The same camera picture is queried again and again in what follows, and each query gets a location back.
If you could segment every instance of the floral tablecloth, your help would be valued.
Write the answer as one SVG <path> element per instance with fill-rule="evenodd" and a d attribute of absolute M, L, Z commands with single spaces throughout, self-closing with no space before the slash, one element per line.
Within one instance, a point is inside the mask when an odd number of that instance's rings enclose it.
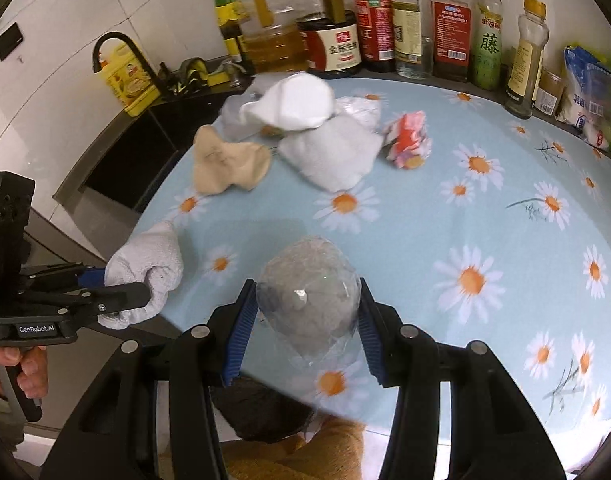
<path fill-rule="evenodd" d="M 204 197 L 186 153 L 135 229 L 164 218 L 179 229 L 185 273 L 163 315 L 182 330 L 205 322 L 284 247 L 321 235 L 404 322 L 439 342 L 486 341 L 551 434 L 611 418 L 611 160 L 475 96 L 371 79 L 332 86 L 337 97 L 379 96 L 382 123 L 424 110 L 426 164 L 397 170 L 382 155 L 357 187 L 331 194 L 276 155 L 252 192 Z M 389 431 L 397 391 L 369 374 L 358 334 L 340 358 L 307 367 L 259 318 L 243 369 Z"/>

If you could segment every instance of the clear liquid bottle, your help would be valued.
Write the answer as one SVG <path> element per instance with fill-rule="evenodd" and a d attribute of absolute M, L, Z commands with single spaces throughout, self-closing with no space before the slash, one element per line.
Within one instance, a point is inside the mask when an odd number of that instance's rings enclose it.
<path fill-rule="evenodd" d="M 429 0 L 392 0 L 396 71 L 411 79 L 432 72 L 432 13 Z"/>
<path fill-rule="evenodd" d="M 524 0 L 525 13 L 519 16 L 521 39 L 506 86 L 506 110 L 521 119 L 532 117 L 532 105 L 537 98 L 543 48 L 550 38 L 545 24 L 545 4 Z"/>
<path fill-rule="evenodd" d="M 372 72 L 394 72 L 391 0 L 354 0 L 363 65 Z"/>
<path fill-rule="evenodd" d="M 473 83 L 494 90 L 501 80 L 501 0 L 479 0 L 479 26 L 474 38 Z"/>
<path fill-rule="evenodd" d="M 432 0 L 434 75 L 467 82 L 473 0 Z"/>

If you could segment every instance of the faucet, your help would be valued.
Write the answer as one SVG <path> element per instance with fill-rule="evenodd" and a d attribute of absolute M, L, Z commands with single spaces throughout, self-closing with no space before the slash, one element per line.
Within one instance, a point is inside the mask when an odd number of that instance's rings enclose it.
<path fill-rule="evenodd" d="M 143 56 L 143 54 L 141 54 L 141 51 L 137 48 L 135 42 L 122 32 L 106 32 L 94 44 L 94 47 L 92 49 L 92 71 L 94 73 L 100 72 L 102 70 L 102 64 L 99 61 L 100 51 L 102 44 L 110 38 L 116 38 L 117 40 L 124 41 L 124 43 L 138 59 L 138 62 L 141 64 L 141 67 L 143 67 L 143 69 L 148 73 L 154 86 L 156 86 L 157 90 L 164 98 L 171 98 L 174 96 L 174 94 L 172 94 L 172 92 L 170 92 L 170 90 L 167 88 L 166 84 L 161 81 L 161 79 L 159 79 L 159 76 L 154 73 L 154 70 L 152 70 L 150 63 L 146 61 L 146 58 Z"/>

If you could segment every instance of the gold bottle cap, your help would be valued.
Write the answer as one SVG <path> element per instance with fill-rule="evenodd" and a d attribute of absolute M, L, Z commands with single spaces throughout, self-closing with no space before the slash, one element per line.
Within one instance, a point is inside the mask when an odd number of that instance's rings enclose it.
<path fill-rule="evenodd" d="M 523 0 L 523 6 L 527 12 L 536 14 L 539 18 L 545 19 L 545 3 L 539 0 Z"/>

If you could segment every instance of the beige cloth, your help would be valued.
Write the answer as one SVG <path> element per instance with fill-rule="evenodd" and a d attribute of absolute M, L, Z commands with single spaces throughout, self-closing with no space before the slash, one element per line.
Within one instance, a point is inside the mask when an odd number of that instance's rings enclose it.
<path fill-rule="evenodd" d="M 229 186 L 248 191 L 268 173 L 270 150 L 255 142 L 224 142 L 212 126 L 201 126 L 194 137 L 194 187 L 215 195 Z"/>

